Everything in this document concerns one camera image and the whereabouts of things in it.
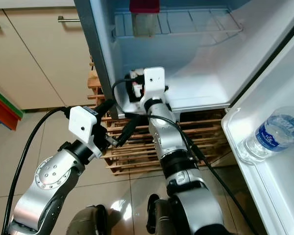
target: refrigerator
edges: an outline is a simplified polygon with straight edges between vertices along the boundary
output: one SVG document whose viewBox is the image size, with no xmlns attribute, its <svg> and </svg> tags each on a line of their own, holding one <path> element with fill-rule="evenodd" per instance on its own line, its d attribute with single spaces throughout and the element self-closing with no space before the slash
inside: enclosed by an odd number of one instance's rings
<svg viewBox="0 0 294 235">
<path fill-rule="evenodd" d="M 133 35 L 129 0 L 74 1 L 105 96 L 130 70 L 161 66 L 174 113 L 228 108 L 222 127 L 268 234 L 294 235 L 294 147 L 255 165 L 237 150 L 294 105 L 294 0 L 160 0 L 145 37 Z M 142 112 L 125 86 L 116 99 Z"/>
</svg>

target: cabinet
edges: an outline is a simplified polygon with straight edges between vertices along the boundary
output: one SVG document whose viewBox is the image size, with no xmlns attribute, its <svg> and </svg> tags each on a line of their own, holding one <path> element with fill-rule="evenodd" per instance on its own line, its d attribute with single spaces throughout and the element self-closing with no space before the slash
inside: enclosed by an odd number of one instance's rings
<svg viewBox="0 0 294 235">
<path fill-rule="evenodd" d="M 5 11 L 11 23 L 66 105 L 92 104 L 87 95 L 89 51 L 75 8 Z"/>
<path fill-rule="evenodd" d="M 0 91 L 20 109 L 64 105 L 2 10 Z"/>
</svg>

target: plastic bottle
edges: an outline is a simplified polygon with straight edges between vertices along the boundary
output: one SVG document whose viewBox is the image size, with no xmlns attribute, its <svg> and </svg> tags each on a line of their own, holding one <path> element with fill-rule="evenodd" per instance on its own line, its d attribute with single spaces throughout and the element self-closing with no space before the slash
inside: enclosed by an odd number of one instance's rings
<svg viewBox="0 0 294 235">
<path fill-rule="evenodd" d="M 248 164 L 262 162 L 292 145 L 294 145 L 294 106 L 287 106 L 275 110 L 239 144 L 240 157 Z"/>
</svg>

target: wire shelf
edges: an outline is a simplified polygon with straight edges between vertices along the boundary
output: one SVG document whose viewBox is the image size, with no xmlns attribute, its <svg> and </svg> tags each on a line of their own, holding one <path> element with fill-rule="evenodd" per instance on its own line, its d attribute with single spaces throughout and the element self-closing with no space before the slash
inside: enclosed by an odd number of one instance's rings
<svg viewBox="0 0 294 235">
<path fill-rule="evenodd" d="M 167 35 L 209 34 L 215 43 L 231 38 L 243 30 L 227 8 L 161 10 L 152 37 Z M 132 38 L 130 12 L 115 13 L 115 38 Z"/>
</svg>

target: cabinet handle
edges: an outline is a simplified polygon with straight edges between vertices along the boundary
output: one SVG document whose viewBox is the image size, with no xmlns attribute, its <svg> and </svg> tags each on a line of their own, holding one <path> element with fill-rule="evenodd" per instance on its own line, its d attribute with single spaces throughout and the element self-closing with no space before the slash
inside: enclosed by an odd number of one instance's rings
<svg viewBox="0 0 294 235">
<path fill-rule="evenodd" d="M 80 22 L 80 19 L 64 19 L 63 16 L 58 16 L 58 22 Z"/>
</svg>

